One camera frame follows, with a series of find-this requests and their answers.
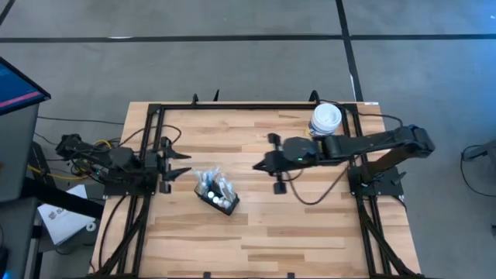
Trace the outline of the white paper sheet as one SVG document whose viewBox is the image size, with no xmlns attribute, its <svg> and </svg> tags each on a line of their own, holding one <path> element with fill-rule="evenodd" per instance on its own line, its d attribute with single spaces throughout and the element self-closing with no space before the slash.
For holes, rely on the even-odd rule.
<svg viewBox="0 0 496 279">
<path fill-rule="evenodd" d="M 84 184 L 78 184 L 66 192 L 88 199 Z M 43 203 L 38 207 L 38 212 L 55 245 L 67 240 L 70 236 L 83 229 L 89 222 L 96 220 L 96 218 L 69 212 L 66 209 Z"/>
</svg>

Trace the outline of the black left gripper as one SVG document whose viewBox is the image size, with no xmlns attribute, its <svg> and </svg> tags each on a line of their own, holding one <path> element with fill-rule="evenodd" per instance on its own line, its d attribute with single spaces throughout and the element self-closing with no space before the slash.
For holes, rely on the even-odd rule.
<svg viewBox="0 0 496 279">
<path fill-rule="evenodd" d="M 191 170 L 190 167 L 183 167 L 175 170 L 169 170 L 170 164 L 167 158 L 167 148 L 170 146 L 170 144 L 171 144 L 171 140 L 167 136 L 162 136 L 159 141 L 156 141 L 153 144 L 153 152 L 157 155 L 157 169 L 161 175 L 161 179 L 159 181 L 159 192 L 162 194 L 171 193 L 171 184 L 169 180 L 175 181 L 182 174 Z M 181 159 L 189 159 L 191 158 L 191 156 L 178 153 L 170 148 L 169 158 L 175 160 L 181 160 Z"/>
</svg>

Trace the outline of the black stand beam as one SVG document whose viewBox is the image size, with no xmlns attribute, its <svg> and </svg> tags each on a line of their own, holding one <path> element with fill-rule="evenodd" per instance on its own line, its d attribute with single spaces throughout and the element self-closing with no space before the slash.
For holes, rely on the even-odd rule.
<svg viewBox="0 0 496 279">
<path fill-rule="evenodd" d="M 103 205 L 28 177 L 24 179 L 21 196 L 24 198 L 36 198 L 43 204 L 56 206 L 69 212 L 96 219 L 100 219 L 104 211 Z"/>
</svg>

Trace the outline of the monitor with blue screen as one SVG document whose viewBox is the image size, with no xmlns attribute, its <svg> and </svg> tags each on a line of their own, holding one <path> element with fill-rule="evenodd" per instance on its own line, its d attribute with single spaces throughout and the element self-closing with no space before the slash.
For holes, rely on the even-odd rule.
<svg viewBox="0 0 496 279">
<path fill-rule="evenodd" d="M 0 115 L 51 99 L 50 93 L 0 57 Z"/>
</svg>

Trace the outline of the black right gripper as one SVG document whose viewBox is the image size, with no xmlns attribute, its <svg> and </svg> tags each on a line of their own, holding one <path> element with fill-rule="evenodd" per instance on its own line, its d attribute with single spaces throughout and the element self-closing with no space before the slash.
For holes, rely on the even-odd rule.
<svg viewBox="0 0 496 279">
<path fill-rule="evenodd" d="M 268 133 L 267 140 L 274 146 L 274 149 L 266 153 L 264 160 L 254 164 L 252 168 L 255 171 L 263 171 L 270 176 L 275 176 L 276 182 L 273 184 L 274 193 L 276 195 L 283 195 L 287 193 L 287 188 L 282 174 L 284 157 L 281 151 L 281 138 L 276 133 Z"/>
</svg>

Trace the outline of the Lysol wipes canister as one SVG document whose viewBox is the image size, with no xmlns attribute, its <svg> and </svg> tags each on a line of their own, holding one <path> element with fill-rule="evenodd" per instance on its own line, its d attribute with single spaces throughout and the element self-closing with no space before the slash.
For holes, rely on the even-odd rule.
<svg viewBox="0 0 496 279">
<path fill-rule="evenodd" d="M 312 136 L 332 135 L 342 122 L 342 113 L 336 105 L 323 103 L 313 111 L 308 123 L 309 134 Z"/>
</svg>

